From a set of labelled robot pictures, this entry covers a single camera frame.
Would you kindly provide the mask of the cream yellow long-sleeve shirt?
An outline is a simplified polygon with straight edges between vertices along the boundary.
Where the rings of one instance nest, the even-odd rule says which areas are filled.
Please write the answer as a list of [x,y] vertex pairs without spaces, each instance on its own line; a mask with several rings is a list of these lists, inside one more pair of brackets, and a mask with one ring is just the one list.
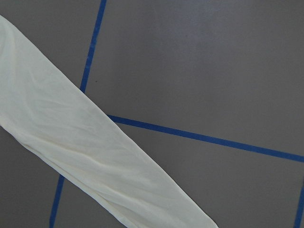
[[216,223],[7,19],[0,19],[0,124],[128,228]]

